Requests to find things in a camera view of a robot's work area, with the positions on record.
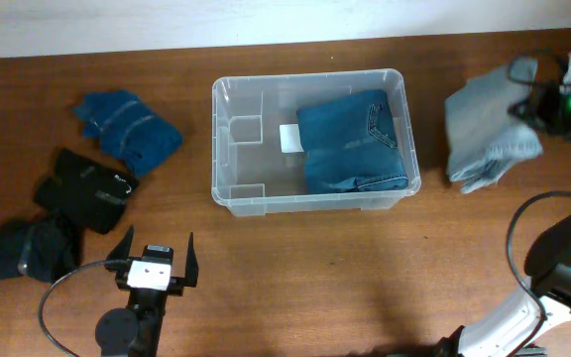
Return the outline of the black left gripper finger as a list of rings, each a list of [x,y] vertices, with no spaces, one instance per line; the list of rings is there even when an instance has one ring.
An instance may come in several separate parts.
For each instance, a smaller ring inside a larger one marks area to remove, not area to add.
[[[125,270],[129,265],[129,254],[134,236],[134,227],[130,226],[121,241],[111,250],[106,257],[104,265],[107,271]]]
[[[199,265],[197,262],[196,253],[194,250],[193,233],[189,234],[185,270],[184,270],[184,285],[190,288],[196,288],[199,276]]]

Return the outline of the light blue jeans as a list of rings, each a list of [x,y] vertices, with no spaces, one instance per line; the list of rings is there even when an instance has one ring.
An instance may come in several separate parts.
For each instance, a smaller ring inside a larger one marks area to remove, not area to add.
[[[509,113],[530,88],[508,79],[508,67],[469,79],[445,100],[450,148],[446,173],[464,194],[491,185],[514,165],[543,153],[536,132]]]

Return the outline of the teal blue garment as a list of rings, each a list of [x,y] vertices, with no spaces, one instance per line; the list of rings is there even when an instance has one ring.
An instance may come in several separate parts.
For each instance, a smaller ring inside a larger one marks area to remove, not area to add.
[[[134,93],[120,89],[91,92],[73,107],[84,122],[82,135],[99,140],[100,150],[122,161],[141,178],[182,144],[182,135]]]

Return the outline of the dark blue jeans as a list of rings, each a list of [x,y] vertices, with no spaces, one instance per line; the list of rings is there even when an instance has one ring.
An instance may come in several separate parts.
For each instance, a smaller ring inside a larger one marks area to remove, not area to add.
[[[388,95],[365,90],[296,112],[311,194],[408,187]]]

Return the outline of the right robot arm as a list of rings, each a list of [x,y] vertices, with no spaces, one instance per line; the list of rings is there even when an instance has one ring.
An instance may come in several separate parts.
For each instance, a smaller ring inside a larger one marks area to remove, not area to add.
[[[497,182],[512,166],[539,156],[535,131],[517,117],[529,88],[510,80],[473,79],[445,101],[451,153],[447,174],[470,193]],[[506,237],[516,290],[480,321],[459,327],[439,343],[446,356],[517,356],[553,326],[571,321],[571,215],[544,231],[519,271],[514,262],[515,226],[525,210],[559,191],[538,194],[515,212]],[[571,191],[565,192],[571,198]]]

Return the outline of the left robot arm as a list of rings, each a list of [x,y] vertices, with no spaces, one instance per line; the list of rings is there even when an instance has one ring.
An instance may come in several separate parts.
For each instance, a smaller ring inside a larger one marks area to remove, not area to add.
[[[108,254],[105,269],[115,275],[119,290],[129,294],[124,307],[104,313],[95,327],[103,356],[155,357],[169,297],[180,297],[197,286],[199,266],[193,240],[188,240],[184,275],[171,274],[173,249],[147,245],[140,257],[129,255],[134,229]]]

